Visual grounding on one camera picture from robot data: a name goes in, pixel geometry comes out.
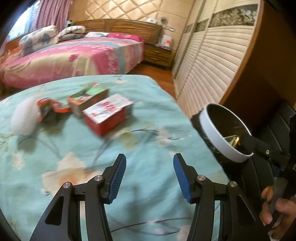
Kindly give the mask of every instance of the white rim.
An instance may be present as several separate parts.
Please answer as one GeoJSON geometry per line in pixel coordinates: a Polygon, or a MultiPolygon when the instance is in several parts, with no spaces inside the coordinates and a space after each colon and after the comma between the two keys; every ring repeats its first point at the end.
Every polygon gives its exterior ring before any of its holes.
{"type": "Polygon", "coordinates": [[[238,163],[242,163],[242,162],[246,161],[248,158],[250,158],[253,155],[253,153],[251,153],[250,155],[245,155],[245,154],[239,152],[237,149],[235,149],[231,145],[229,145],[229,143],[220,134],[220,132],[214,126],[214,124],[212,123],[212,121],[209,117],[207,108],[211,104],[218,105],[218,106],[226,109],[227,111],[229,111],[231,114],[233,114],[243,124],[243,126],[245,127],[247,132],[251,135],[251,132],[246,127],[246,125],[232,111],[230,111],[229,109],[225,108],[222,105],[215,104],[215,103],[208,103],[205,105],[204,109],[202,110],[202,112],[200,114],[200,124],[201,124],[201,127],[203,128],[205,134],[207,135],[208,139],[215,146],[215,148],[217,148],[217,150],[220,151],[228,159],[230,159],[234,162],[238,162],[238,163]]]}

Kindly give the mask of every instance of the pink bedspread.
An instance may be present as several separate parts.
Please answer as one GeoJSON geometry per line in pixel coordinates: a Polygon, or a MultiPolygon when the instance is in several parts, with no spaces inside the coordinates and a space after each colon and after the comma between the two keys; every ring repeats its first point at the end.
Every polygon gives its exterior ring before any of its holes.
{"type": "Polygon", "coordinates": [[[3,83],[30,88],[54,80],[99,74],[126,74],[144,58],[144,42],[91,37],[62,42],[2,66],[3,83]]]}

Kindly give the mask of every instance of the red and white box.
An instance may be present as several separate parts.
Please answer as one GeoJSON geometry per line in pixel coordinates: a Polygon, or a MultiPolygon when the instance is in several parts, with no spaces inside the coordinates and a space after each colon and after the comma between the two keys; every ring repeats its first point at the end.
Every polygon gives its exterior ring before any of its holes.
{"type": "Polygon", "coordinates": [[[99,136],[119,125],[132,114],[133,102],[115,94],[83,110],[85,123],[99,136]]]}

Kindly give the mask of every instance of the bed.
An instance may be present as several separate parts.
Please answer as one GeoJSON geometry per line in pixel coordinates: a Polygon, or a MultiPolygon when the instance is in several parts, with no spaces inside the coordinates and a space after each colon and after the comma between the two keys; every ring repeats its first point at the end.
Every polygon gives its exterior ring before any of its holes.
{"type": "MultiPolygon", "coordinates": [[[[53,81],[6,98],[0,102],[0,110],[0,209],[22,241],[29,241],[64,182],[87,182],[119,153],[126,156],[126,171],[117,199],[105,205],[114,241],[186,241],[194,205],[182,196],[173,168],[175,153],[180,152],[188,165],[213,182],[228,183],[175,100],[147,76],[99,75],[53,81]],[[56,127],[38,126],[29,138],[11,133],[12,113],[28,96],[65,103],[67,96],[93,82],[109,87],[110,95],[119,93],[134,101],[133,115],[106,136],[98,137],[73,115],[56,127]]],[[[219,202],[215,206],[213,240],[218,236],[219,202]]],[[[83,216],[82,208],[82,236],[87,240],[83,216]]]]}
{"type": "Polygon", "coordinates": [[[1,65],[0,82],[25,89],[74,76],[126,74],[143,61],[145,43],[155,44],[161,31],[156,24],[123,19],[88,20],[75,25],[84,25],[86,33],[110,32],[113,37],[66,41],[22,58],[15,54],[1,65]],[[126,38],[118,39],[114,33],[126,34],[126,38]]]}

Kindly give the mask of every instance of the teal tablecloth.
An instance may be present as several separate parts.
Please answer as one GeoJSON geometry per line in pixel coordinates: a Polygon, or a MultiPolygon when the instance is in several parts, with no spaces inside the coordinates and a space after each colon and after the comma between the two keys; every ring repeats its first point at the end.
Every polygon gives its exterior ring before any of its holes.
{"type": "MultiPolygon", "coordinates": [[[[182,196],[173,168],[175,153],[180,152],[187,164],[212,181],[228,181],[174,99],[147,76],[100,75],[58,80],[8,97],[0,102],[0,110],[0,208],[22,241],[30,239],[64,182],[87,182],[112,165],[119,153],[126,155],[126,172],[117,199],[105,206],[114,241],[187,239],[194,205],[182,196]],[[135,103],[133,116],[108,135],[98,137],[73,115],[57,127],[38,126],[29,138],[11,133],[13,111],[29,96],[66,103],[69,95],[92,82],[110,88],[110,95],[120,93],[135,103]]],[[[214,240],[218,221],[219,208],[214,240]]],[[[83,214],[82,233],[87,240],[83,214]]]]}

